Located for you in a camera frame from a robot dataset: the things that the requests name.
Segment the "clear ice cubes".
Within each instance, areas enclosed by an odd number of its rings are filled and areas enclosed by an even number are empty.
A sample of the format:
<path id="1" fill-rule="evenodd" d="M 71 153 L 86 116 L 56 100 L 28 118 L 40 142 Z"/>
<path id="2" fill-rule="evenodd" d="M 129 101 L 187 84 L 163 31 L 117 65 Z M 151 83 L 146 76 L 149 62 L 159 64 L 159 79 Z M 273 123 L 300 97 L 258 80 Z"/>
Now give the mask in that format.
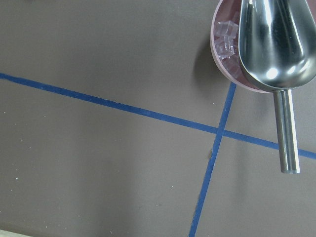
<path id="1" fill-rule="evenodd" d="M 238 56 L 238 30 L 240 12 L 236 11 L 232 20 L 215 24 L 215 49 L 217 55 L 229 74 L 237 79 L 241 75 Z"/>

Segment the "pink bowl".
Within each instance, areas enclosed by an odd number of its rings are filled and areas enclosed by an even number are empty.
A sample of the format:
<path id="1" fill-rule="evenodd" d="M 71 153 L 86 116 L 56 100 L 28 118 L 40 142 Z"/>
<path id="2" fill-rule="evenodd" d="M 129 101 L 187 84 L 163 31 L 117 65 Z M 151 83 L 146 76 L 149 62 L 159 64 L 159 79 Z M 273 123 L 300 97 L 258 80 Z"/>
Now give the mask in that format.
<path id="1" fill-rule="evenodd" d="M 224 65 L 222 64 L 220 58 L 217 55 L 216 48 L 214 45 L 215 41 L 215 35 L 214 35 L 214 30 L 215 30 L 215 25 L 217 22 L 220 21 L 228 21 L 232 20 L 233 16 L 236 12 L 240 12 L 241 9 L 241 1 L 240 0 L 220 0 L 215 8 L 212 21 L 211 21 L 211 26 L 210 26 L 210 36 L 209 36 L 209 42 L 210 42 L 210 49 L 212 53 L 213 60 L 218 67 L 219 71 L 229 79 L 231 82 L 234 84 L 245 88 L 250 91 L 258 92 L 258 93 L 265 93 L 267 92 L 262 91 L 252 85 L 243 74 L 241 74 L 239 77 L 235 78 L 229 71 L 226 70 Z"/>

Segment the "metal scoop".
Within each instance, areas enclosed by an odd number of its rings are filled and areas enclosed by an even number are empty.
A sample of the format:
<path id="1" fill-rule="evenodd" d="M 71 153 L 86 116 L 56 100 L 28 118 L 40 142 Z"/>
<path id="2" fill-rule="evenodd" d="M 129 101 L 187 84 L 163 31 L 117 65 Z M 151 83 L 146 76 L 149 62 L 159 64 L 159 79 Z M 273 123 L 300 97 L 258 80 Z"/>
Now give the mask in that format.
<path id="1" fill-rule="evenodd" d="M 280 168 L 300 172 L 292 90 L 316 76 L 316 24 L 305 0 L 244 0 L 238 50 L 250 83 L 274 96 Z"/>

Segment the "wooden cutting board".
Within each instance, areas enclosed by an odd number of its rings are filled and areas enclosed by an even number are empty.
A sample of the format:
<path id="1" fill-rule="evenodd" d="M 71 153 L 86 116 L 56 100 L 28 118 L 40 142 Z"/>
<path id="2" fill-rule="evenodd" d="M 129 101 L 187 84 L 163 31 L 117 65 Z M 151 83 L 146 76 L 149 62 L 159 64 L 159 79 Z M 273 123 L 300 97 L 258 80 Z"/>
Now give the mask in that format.
<path id="1" fill-rule="evenodd" d="M 0 230 L 0 237 L 30 237 L 27 235 Z"/>

